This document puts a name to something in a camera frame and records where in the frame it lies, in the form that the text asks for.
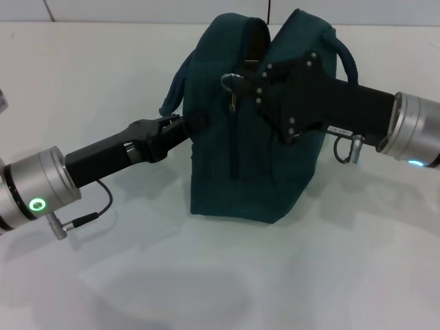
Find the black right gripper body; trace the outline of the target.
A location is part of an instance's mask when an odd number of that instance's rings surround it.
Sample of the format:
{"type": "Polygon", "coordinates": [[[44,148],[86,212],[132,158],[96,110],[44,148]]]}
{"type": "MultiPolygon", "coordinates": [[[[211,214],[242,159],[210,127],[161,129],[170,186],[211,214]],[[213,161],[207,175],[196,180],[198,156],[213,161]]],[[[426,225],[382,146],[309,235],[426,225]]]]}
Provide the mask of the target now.
{"type": "Polygon", "coordinates": [[[323,65],[291,75],[274,90],[290,90],[302,96],[303,134],[337,127],[379,145],[388,133],[394,95],[330,77],[323,65]]]}

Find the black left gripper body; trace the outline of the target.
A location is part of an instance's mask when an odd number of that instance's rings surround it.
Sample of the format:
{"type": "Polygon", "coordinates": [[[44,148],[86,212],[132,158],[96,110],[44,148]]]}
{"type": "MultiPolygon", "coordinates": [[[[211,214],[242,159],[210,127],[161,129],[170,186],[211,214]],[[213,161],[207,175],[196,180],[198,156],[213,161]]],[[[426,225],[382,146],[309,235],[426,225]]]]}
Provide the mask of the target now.
{"type": "Polygon", "coordinates": [[[123,131],[65,156],[65,168],[75,187],[140,162],[152,162],[151,142],[160,132],[160,120],[138,120],[123,131]]]}

